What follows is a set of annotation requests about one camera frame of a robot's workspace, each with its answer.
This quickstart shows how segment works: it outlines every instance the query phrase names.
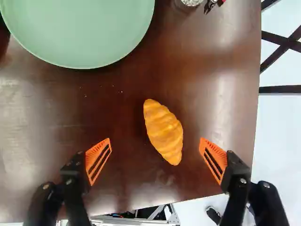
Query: bolt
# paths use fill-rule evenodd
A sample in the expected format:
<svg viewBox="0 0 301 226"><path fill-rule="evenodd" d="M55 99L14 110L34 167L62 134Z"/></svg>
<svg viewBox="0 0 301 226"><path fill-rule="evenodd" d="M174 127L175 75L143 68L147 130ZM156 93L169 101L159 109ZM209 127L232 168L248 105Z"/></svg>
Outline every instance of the bolt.
<svg viewBox="0 0 301 226"><path fill-rule="evenodd" d="M268 184L267 182L264 182L264 183L263 183L263 186L264 186L265 188L270 188L270 186L269 186L269 184Z"/></svg>
<svg viewBox="0 0 301 226"><path fill-rule="evenodd" d="M69 184L71 184L71 183L72 183L72 180L71 180L71 179L69 179L69 180L66 181L66 185L69 185Z"/></svg>
<svg viewBox="0 0 301 226"><path fill-rule="evenodd" d="M45 184L45 185L43 186L43 190L46 190L47 188L49 188L49 184Z"/></svg>
<svg viewBox="0 0 301 226"><path fill-rule="evenodd" d="M245 185L245 184L246 184L246 179L241 178L241 179L240 179L240 182L243 183L243 184Z"/></svg>

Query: plate rim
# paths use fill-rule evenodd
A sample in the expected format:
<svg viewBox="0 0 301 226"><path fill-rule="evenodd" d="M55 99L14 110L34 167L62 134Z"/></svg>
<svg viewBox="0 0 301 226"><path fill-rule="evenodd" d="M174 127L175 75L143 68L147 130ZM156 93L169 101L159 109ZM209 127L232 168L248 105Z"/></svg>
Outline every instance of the plate rim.
<svg viewBox="0 0 301 226"><path fill-rule="evenodd" d="M143 34L142 38L140 39L140 41L137 42L137 44L133 47L133 49L132 49L131 51L127 52L124 56L121 56L121 57L119 57L118 59L113 60L113 61L111 61L111 62L109 62L109 63L99 64L99 65L92 66L92 67L91 67L91 66L67 66L67 65L63 65L63 64L60 65L60 64L58 64L58 63L53 63L53 62L51 62L51 61L49 61L49 60L46 60L46 59L44 59L43 57L38 56L38 54L33 53L33 51L31 51L30 49L26 48L26 47L22 44L22 42L21 42L21 41L20 41L20 40L12 33L12 31L11 31L11 29L10 29L10 26L8 25L9 23L7 22L7 17L5 16L5 14L3 14L3 11L5 11L5 10L3 9L4 1L5 1L5 0L0 0L0 13L1 13L1 15L2 15L2 19L3 19L3 21L4 21L5 25L6 25L6 27L8 28L10 34L14 37L14 39L15 39L15 40L16 40L16 41L17 41L17 42L18 42L18 43L19 43L26 51L28 51L29 53L31 53L32 55L34 55L34 56L37 57L38 59L41 59L41 60L43 60L43 61L45 61L45 62L47 62L47 63L49 63L49 64L56 65L56 66L63 67L63 68L83 69L83 70L96 69L96 68L101 68L101 67L105 67L105 66L111 65L111 64L113 64L113 63L115 63L115 62L118 62L119 60L125 58L127 55L129 55L131 52L133 52L133 51L135 50L135 48L136 48L136 47L141 43L141 41L144 39L144 37L145 37L145 35L146 35L146 33L147 33L149 27L150 27L150 24L151 24L151 22L152 22L152 18L153 18L154 11L155 11L155 0L148 0L148 1L152 1L153 4L152 4L152 7L151 7L151 11L150 11L151 16L150 16L150 21L149 21L148 24L147 24L147 29L146 29L146 31L144 32L144 34Z"/></svg>

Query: dark wooden table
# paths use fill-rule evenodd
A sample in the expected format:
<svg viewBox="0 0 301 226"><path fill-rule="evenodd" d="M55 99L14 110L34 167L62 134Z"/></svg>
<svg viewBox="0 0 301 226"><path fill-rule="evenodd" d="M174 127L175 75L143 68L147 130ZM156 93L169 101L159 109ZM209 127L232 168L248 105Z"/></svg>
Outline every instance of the dark wooden table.
<svg viewBox="0 0 301 226"><path fill-rule="evenodd" d="M207 16L202 6L193 11L157 1L150 28L131 54L86 71L39 60L1 26L0 222L22 221L37 186L57 181L73 154L107 137L113 153L85 196L91 215L220 193L198 153L200 137L251 166L260 1L229 0ZM183 125L176 167L148 140L147 98L168 106Z"/></svg>

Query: black metal frame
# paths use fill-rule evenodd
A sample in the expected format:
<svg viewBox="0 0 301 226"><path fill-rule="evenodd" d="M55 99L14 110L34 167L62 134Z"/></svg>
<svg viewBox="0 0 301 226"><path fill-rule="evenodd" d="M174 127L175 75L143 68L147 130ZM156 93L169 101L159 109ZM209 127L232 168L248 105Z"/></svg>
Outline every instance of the black metal frame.
<svg viewBox="0 0 301 226"><path fill-rule="evenodd" d="M261 11L271 7L276 2L279 2L279 0L263 1ZM263 73L289 49L301 53L301 42L298 41L300 38L301 25L288 38L262 31L261 39L275 43L279 47L260 65L260 73ZM301 94L301 85L259 87L259 94Z"/></svg>

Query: metal bar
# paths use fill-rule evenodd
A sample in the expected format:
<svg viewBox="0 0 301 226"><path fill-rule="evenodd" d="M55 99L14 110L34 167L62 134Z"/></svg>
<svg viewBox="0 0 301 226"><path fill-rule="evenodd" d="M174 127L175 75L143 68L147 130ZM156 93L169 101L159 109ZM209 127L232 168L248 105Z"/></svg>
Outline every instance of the metal bar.
<svg viewBox="0 0 301 226"><path fill-rule="evenodd" d="M301 94L301 85L259 87L259 94Z"/></svg>
<svg viewBox="0 0 301 226"><path fill-rule="evenodd" d="M301 38L301 25L288 37L289 41L297 41ZM279 46L261 65L260 73L267 70L277 59L279 59L287 50L290 49L289 42Z"/></svg>
<svg viewBox="0 0 301 226"><path fill-rule="evenodd" d="M286 37L283 37L283 36L280 36L277 34L272 34L270 32L265 32L265 31L261 31L261 39L269 41L269 42L273 42L280 46L286 45L290 49L301 53L301 42L299 42L299 41L289 40Z"/></svg>
<svg viewBox="0 0 301 226"><path fill-rule="evenodd" d="M164 210L165 205L158 206L155 211L147 218L148 220L153 220L160 212Z"/></svg>
<svg viewBox="0 0 301 226"><path fill-rule="evenodd" d="M97 225L126 225L126 226L154 226L154 225L167 225L169 224L167 220L146 220L142 218L114 218L111 216L94 216L91 217L92 223Z"/></svg>
<svg viewBox="0 0 301 226"><path fill-rule="evenodd" d="M265 0L261 3L261 11L266 10L269 7L272 7L275 3L279 2L280 0Z"/></svg>

